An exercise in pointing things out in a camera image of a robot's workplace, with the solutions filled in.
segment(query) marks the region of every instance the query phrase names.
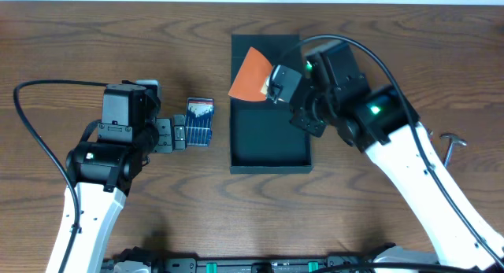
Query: box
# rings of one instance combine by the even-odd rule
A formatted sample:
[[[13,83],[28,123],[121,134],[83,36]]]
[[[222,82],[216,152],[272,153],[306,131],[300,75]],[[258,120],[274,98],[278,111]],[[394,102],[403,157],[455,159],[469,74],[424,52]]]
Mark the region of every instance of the box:
[[[298,35],[233,35],[231,83],[252,46],[276,64],[276,59],[294,44]],[[302,71],[301,50],[282,65]],[[308,174],[312,157],[310,138],[289,124],[288,104],[231,99],[229,118],[232,174]]]

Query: orange paper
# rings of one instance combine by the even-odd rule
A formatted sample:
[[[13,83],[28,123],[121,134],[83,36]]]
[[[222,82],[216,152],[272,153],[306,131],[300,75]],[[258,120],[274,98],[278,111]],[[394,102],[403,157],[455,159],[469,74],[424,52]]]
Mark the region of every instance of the orange paper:
[[[261,88],[272,69],[273,66],[268,59],[251,47],[246,53],[228,95],[244,101],[264,101],[266,96],[261,93]]]

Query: wooden surface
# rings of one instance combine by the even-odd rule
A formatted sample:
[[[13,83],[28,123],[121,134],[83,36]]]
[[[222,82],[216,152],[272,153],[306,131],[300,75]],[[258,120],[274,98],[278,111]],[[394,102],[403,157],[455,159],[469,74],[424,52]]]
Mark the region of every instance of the wooden surface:
[[[309,175],[230,175],[231,34],[339,33],[390,67],[436,134],[469,145],[449,170],[504,232],[504,8],[476,6],[0,3],[0,271],[44,271],[65,184],[24,129],[12,90],[31,79],[159,79],[161,116],[214,98],[209,148],[152,157],[134,180],[106,256],[135,245],[199,256],[300,256],[397,242],[432,251],[387,177],[328,129]],[[376,87],[384,77],[362,57]],[[22,91],[29,119],[60,160],[101,115],[102,89]],[[447,142],[435,139],[442,156]]]

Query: metal tool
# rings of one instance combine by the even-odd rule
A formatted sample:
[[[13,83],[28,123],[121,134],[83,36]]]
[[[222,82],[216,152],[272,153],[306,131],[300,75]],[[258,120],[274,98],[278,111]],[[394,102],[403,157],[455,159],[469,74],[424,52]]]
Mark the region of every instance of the metal tool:
[[[455,145],[467,146],[467,141],[465,141],[462,138],[459,138],[457,135],[450,134],[450,133],[440,135],[439,137],[450,139],[450,145],[448,146],[447,155],[445,155],[444,161],[443,161],[443,165],[446,168],[448,166],[448,164],[450,163],[450,158],[451,158],[451,154],[454,151],[454,146]]]

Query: black cable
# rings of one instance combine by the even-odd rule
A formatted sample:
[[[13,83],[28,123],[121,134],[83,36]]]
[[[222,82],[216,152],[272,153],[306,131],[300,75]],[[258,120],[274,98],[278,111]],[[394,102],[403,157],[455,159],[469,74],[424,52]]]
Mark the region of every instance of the black cable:
[[[16,88],[14,88],[13,98],[14,98],[14,105],[16,106],[17,114],[21,118],[21,121],[23,122],[24,126],[28,129],[28,131],[30,131],[31,136],[33,136],[33,138],[37,141],[37,143],[40,145],[40,147],[42,147],[44,152],[46,152],[47,156],[49,156],[49,158],[56,165],[57,169],[63,175],[63,179],[65,179],[66,184],[70,190],[70,194],[72,195],[73,208],[74,208],[75,213],[74,213],[72,233],[70,234],[69,244],[67,245],[67,248],[65,250],[65,255],[63,256],[63,260],[61,261],[61,266],[59,269],[59,273],[63,273],[65,271],[66,263],[67,263],[69,256],[70,256],[70,252],[72,251],[73,242],[75,241],[77,233],[80,230],[80,208],[79,208],[79,201],[77,199],[77,194],[76,194],[76,191],[74,190],[74,188],[72,187],[72,183],[70,181],[69,174],[65,171],[65,169],[63,168],[63,165],[61,165],[60,161],[56,158],[54,153],[50,150],[49,146],[47,146],[47,144],[42,140],[40,135],[37,134],[37,131],[35,131],[32,124],[30,124],[30,121],[28,120],[28,118],[24,115],[23,109],[21,108],[21,105],[19,103],[19,92],[20,92],[21,88],[31,86],[31,85],[36,85],[36,84],[77,84],[77,85],[104,87],[104,86],[107,86],[107,83],[48,79],[48,80],[28,81],[25,83],[21,83],[18,86],[16,86]]]
[[[455,213],[458,215],[460,220],[463,222],[463,224],[467,227],[469,232],[474,236],[476,241],[483,246],[483,248],[490,254],[490,256],[495,260],[495,263],[497,263],[502,269],[504,269],[504,263],[501,261],[499,256],[488,246],[486,240],[478,234],[476,229],[471,225],[471,223],[465,218],[464,214],[460,211],[458,206],[455,204],[451,196],[448,194],[447,190],[444,188],[443,184],[439,180],[437,174],[435,173],[434,166],[428,161],[427,155],[425,154],[425,151],[420,143],[420,138],[418,137],[417,129],[415,128],[415,122],[413,121],[413,116],[411,115],[410,111],[408,110],[407,104],[406,104],[406,98],[402,94],[401,88],[399,87],[397,81],[395,80],[394,76],[392,75],[391,71],[387,68],[387,66],[376,56],[370,49],[368,49],[366,46],[360,44],[359,42],[347,38],[345,36],[341,35],[332,35],[332,34],[324,34],[324,35],[315,35],[312,37],[309,37],[307,39],[304,39],[300,42],[298,42],[296,45],[291,47],[289,50],[285,51],[279,59],[279,62],[286,57],[290,52],[293,50],[304,46],[305,44],[316,41],[316,40],[322,40],[322,39],[336,39],[339,41],[344,41],[348,42],[354,46],[356,46],[358,49],[362,50],[364,53],[366,53],[368,56],[370,56],[378,66],[382,69],[382,71],[385,73],[387,76],[388,80],[391,82],[392,86],[395,88],[395,90],[398,93],[399,101],[401,102],[401,106],[405,111],[406,118],[408,120],[408,125],[411,128],[411,133],[413,134],[413,139],[415,141],[415,144],[417,145],[418,148],[418,153],[420,154],[420,157],[424,161],[425,167],[427,168],[428,172],[431,174],[432,178],[434,179],[435,184],[438,186],[439,190],[443,194],[443,196],[446,198],[448,204],[451,206],[451,208],[455,211]],[[269,83],[272,83],[272,75],[269,76]]]
[[[427,272],[444,272],[444,273],[474,273],[479,271],[461,269],[458,267],[444,266],[437,264],[415,264],[415,263],[396,263],[396,262],[383,262],[383,263],[360,263],[360,264],[341,264],[336,266],[329,266],[310,273],[328,273],[343,270],[370,270],[370,269],[408,269]]]

